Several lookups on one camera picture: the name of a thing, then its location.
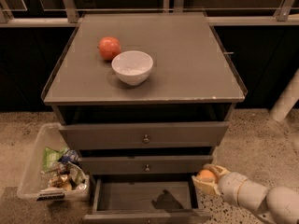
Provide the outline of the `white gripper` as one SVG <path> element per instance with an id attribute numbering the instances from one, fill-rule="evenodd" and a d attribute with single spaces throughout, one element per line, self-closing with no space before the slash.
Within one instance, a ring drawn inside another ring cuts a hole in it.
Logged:
<path id="1" fill-rule="evenodd" d="M 239 206 L 244 185 L 249 179 L 237 172 L 229 173 L 226 168 L 216 164 L 207 163 L 203 168 L 211 171 L 217 178 L 220 178 L 219 183 L 216 183 L 214 177 L 200 178 L 193 175 L 193 184 L 207 195 L 221 196 L 228 204 Z"/>

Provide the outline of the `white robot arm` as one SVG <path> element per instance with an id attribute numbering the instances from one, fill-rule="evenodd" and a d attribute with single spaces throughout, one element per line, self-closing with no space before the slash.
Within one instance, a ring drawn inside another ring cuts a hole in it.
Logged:
<path id="1" fill-rule="evenodd" d="M 298 147 L 287 123 L 298 99 L 294 75 L 272 108 L 234 113 L 235 126 L 214 161 L 192 177 L 193 184 L 264 224 L 298 224 Z"/>

